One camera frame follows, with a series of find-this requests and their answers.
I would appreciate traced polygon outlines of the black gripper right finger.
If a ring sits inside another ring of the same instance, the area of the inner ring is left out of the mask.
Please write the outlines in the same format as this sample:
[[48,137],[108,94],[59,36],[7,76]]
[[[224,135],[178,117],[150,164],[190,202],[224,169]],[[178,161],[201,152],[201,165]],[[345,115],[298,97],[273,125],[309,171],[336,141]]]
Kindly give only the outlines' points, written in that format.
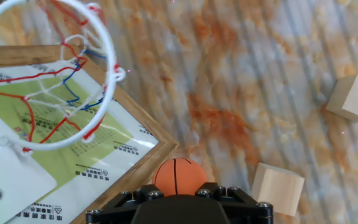
[[273,205],[257,202],[239,187],[223,187],[206,182],[195,196],[206,201],[200,208],[206,212],[208,223],[273,224]]

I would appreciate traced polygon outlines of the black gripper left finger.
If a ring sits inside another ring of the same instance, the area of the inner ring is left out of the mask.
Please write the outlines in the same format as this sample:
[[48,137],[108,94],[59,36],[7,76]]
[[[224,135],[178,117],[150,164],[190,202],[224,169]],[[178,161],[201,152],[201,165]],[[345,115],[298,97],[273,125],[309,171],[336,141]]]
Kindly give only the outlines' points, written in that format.
[[86,211],[86,223],[130,222],[144,202],[163,197],[163,192],[155,185],[143,185],[141,188],[123,191],[111,199],[103,208]]

